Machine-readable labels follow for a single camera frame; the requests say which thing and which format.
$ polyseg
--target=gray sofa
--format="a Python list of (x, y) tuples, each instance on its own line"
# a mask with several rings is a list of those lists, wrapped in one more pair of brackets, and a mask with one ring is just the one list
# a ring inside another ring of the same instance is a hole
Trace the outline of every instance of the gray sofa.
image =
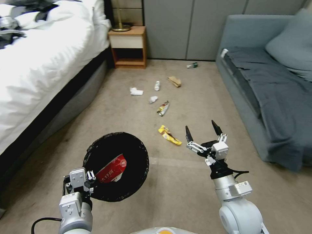
[[(223, 82), (232, 96), (232, 99), (245, 124), (250, 138), (252, 139), (258, 151), (260, 158), (263, 161), (279, 163), (289, 168), (290, 170), (299, 171), (302, 165), (310, 165), (311, 163), (311, 141), (307, 143), (308, 147), (302, 147), (305, 153), (298, 153), (298, 155), (296, 155), (296, 153), (293, 153), (292, 155), (286, 155), (285, 157), (283, 155), (281, 156), (281, 152), (279, 152), (278, 156), (273, 155), (274, 153), (270, 151), (272, 149), (273, 142), (272, 136), (269, 134), (270, 130), (268, 129), (270, 128), (270, 126), (269, 124), (267, 124), (267, 121), (264, 121), (264, 119), (262, 118), (262, 107), (259, 107), (259, 111), (257, 111), (257, 108), (255, 108), (257, 104), (255, 104), (256, 101), (252, 99), (252, 96), (254, 97), (254, 94), (252, 94), (250, 88), (247, 88), (247, 86), (249, 86), (247, 84), (248, 79), (245, 78), (247, 80), (245, 81), (246, 84), (242, 83), (239, 80), (237, 73), (233, 72), (229, 64), (226, 63), (224, 56), (221, 56), (222, 51), (225, 48), (244, 47), (245, 51), (248, 51), (249, 49), (259, 50), (259, 48), (262, 48), (263, 50), (261, 52), (261, 56), (267, 56), (266, 60), (270, 60), (269, 63), (280, 66), (279, 69), (283, 70), (283, 68), (281, 68), (281, 64), (271, 58), (269, 54), (265, 55), (265, 46), (271, 39), (273, 39), (283, 31), (285, 26), (290, 22), (293, 17), (294, 16), (280, 15), (228, 16), (221, 39), (220, 48), (217, 54), (216, 64), (222, 76)], [(259, 68), (261, 69), (261, 62), (258, 63), (257, 69), (259, 70)], [(286, 74), (286, 76), (289, 76), (290, 79), (296, 79), (296, 75), (289, 72), (286, 68), (285, 70), (283, 70), (283, 72)], [(297, 78), (298, 82), (301, 82), (301, 84), (308, 85), (309, 88), (312, 87), (311, 82), (304, 81), (300, 77)]]

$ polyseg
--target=black trash bag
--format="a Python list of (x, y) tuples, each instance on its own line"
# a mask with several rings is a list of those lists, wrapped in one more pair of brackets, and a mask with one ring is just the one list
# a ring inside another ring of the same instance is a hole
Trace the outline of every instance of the black trash bag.
[(116, 202), (134, 194), (144, 183), (149, 171), (149, 156), (144, 144), (135, 136), (125, 133), (109, 133), (96, 140), (87, 150), (83, 167), (96, 175), (103, 167), (122, 154), (126, 167), (118, 181), (100, 183), (97, 179), (92, 198)]

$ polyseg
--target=red snack wrapper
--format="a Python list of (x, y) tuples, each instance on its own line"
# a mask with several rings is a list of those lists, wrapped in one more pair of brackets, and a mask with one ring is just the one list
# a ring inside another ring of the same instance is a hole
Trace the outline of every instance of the red snack wrapper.
[(126, 166), (127, 161), (124, 156), (120, 154), (103, 167), (95, 176), (100, 183), (118, 181), (126, 169)]

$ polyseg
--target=carpet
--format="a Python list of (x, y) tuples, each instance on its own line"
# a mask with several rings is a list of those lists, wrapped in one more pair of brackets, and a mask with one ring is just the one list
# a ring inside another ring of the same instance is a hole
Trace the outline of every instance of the carpet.
[[(227, 163), (249, 170), (253, 193), (247, 197), (262, 213), (270, 233), (308, 234), (311, 231), (311, 169), (294, 174), (260, 160), (227, 92), (214, 62), (148, 60), (145, 70), (111, 70), (91, 105), (45, 141), (12, 178), (1, 195), (7, 211), (0, 219), (1, 233), (28, 233), (41, 217), (60, 217), (63, 175), (82, 166), (86, 150), (110, 132), (124, 131), (138, 137), (150, 157), (150, 170), (143, 186), (131, 197), (115, 203), (93, 199), (92, 233), (127, 234), (154, 227), (171, 226), (195, 233), (225, 233), (219, 220), (220, 204), (203, 158), (187, 149), (185, 125), (194, 141), (216, 139), (213, 119), (228, 133)], [(176, 76), (182, 86), (167, 80)], [(155, 82), (161, 83), (154, 91)], [(144, 90), (130, 96), (130, 87)], [(149, 97), (159, 99), (149, 104)], [(156, 111), (169, 100), (163, 117)], [(157, 131), (167, 126), (182, 141), (177, 146)], [(37, 234), (57, 233), (58, 222), (42, 221)]]

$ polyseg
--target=wooden nightstand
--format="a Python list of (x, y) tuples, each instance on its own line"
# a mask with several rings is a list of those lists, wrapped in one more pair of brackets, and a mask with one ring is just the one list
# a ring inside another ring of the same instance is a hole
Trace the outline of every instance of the wooden nightstand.
[(146, 68), (145, 26), (133, 26), (127, 32), (108, 33), (115, 68)]

